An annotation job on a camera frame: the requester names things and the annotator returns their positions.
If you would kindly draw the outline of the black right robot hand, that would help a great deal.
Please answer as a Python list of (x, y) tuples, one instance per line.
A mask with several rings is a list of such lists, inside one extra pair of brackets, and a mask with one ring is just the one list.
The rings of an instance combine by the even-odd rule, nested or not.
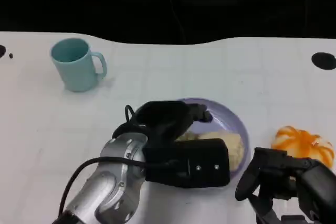
[[(296, 197), (303, 215), (277, 217), (273, 200)], [(248, 199), (257, 223), (335, 223), (335, 174), (316, 159), (286, 151), (255, 148), (235, 191)]]

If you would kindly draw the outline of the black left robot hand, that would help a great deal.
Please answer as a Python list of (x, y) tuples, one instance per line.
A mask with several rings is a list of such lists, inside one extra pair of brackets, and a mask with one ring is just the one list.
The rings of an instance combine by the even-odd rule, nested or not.
[(194, 122), (210, 123), (212, 120), (213, 116), (204, 104), (150, 101), (132, 115), (130, 122), (149, 130), (160, 142), (172, 142)]

